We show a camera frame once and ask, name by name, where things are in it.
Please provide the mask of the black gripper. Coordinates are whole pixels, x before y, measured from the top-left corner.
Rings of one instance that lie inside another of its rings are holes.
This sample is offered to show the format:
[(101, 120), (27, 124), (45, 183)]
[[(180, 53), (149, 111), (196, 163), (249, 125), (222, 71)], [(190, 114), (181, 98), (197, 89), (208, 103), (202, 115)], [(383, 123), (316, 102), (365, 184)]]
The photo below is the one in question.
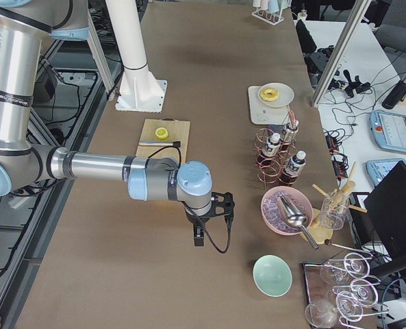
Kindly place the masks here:
[(212, 192), (209, 202), (210, 209), (203, 215), (198, 215), (196, 210), (184, 204), (188, 220), (193, 223), (194, 246), (204, 246), (204, 223), (215, 217), (224, 217), (226, 223), (233, 223), (234, 201), (230, 192)]

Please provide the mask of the white robot base pillar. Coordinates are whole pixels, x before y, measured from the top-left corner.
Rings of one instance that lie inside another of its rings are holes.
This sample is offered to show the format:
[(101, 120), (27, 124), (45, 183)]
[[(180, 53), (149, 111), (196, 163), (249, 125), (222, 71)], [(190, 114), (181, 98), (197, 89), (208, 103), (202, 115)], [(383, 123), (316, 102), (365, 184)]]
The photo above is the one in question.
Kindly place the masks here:
[(116, 109), (122, 111), (162, 111), (167, 81), (150, 72), (135, 1), (106, 2), (124, 73)]

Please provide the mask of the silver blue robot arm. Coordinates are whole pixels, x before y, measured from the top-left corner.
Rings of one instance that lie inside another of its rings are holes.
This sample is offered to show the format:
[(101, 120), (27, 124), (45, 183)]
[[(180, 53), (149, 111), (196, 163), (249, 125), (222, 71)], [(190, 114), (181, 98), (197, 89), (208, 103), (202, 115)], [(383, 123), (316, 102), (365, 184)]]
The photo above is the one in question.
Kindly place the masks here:
[(88, 35), (86, 1), (0, 1), (0, 197), (47, 179), (121, 180), (133, 199), (181, 202), (197, 246), (210, 237), (211, 218), (224, 217), (230, 228), (232, 194), (213, 191), (202, 162), (89, 154), (27, 141), (43, 39)]

